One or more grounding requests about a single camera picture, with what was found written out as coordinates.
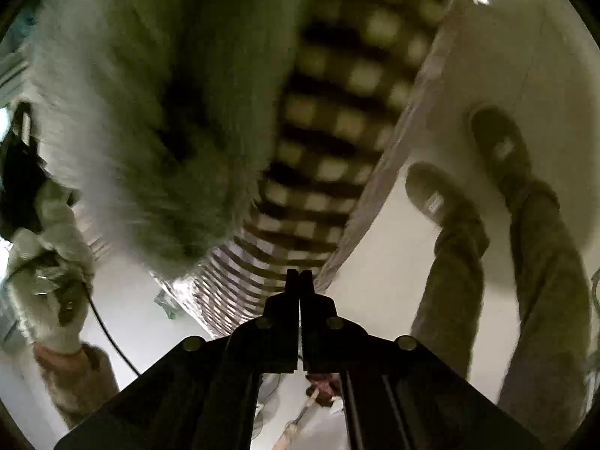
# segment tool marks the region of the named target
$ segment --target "fluffy fabric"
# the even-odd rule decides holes
[[[305,0],[44,0],[41,154],[164,278],[234,233],[275,140]]]

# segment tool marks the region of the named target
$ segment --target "leg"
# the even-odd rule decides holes
[[[533,189],[511,226],[521,335],[498,404],[560,448],[577,429],[586,392],[589,294],[556,197]]]
[[[481,256],[488,246],[471,202],[438,169],[411,166],[412,203],[442,226],[412,335],[466,378],[484,291]]]
[[[485,107],[469,125],[512,215],[521,334],[498,404],[548,448],[560,448],[577,428],[585,394],[590,303],[581,258],[556,195],[533,177],[514,121]]]

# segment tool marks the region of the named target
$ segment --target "trouser leg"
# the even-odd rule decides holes
[[[589,293],[556,196],[543,183],[529,189],[511,207],[521,332],[498,404],[548,448],[560,448],[577,428],[586,391]]]
[[[487,243],[478,218],[459,219],[444,226],[411,330],[418,341],[463,378],[469,371],[481,314],[481,256]]]

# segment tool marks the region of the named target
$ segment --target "shoe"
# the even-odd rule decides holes
[[[409,167],[406,194],[412,204],[440,227],[457,218],[480,221],[475,205],[441,169],[424,162]]]
[[[488,175],[506,198],[506,203],[511,203],[533,179],[529,151],[519,127],[494,106],[473,110],[468,125]]]

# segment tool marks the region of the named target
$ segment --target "sleeve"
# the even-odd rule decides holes
[[[69,428],[119,392],[110,360],[98,347],[83,344],[77,353],[62,354],[35,344],[34,357],[52,403]]]

